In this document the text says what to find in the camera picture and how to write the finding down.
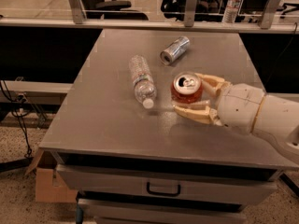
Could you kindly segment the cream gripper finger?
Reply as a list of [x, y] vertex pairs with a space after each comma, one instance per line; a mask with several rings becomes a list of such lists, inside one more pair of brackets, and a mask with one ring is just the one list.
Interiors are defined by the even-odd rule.
[[232, 83], [222, 77], [196, 73], [200, 79], [201, 90], [212, 98], [219, 98], [221, 94], [229, 88]]
[[210, 107], [210, 101], [200, 101], [191, 104], [173, 102], [175, 112], [186, 119], [204, 124], [221, 125], [216, 109]]

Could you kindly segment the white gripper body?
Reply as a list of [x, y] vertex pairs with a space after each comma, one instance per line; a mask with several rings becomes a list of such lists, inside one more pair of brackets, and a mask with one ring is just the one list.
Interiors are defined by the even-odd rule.
[[229, 86], [222, 92], [217, 104], [221, 123], [240, 133], [249, 134], [264, 97], [262, 89], [244, 83]]

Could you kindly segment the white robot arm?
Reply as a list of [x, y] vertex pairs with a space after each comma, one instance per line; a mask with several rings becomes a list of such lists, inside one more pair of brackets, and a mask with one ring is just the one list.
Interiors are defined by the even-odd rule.
[[299, 104], [295, 101], [245, 83], [193, 72], [175, 76], [171, 99], [178, 115], [252, 134], [299, 163]]

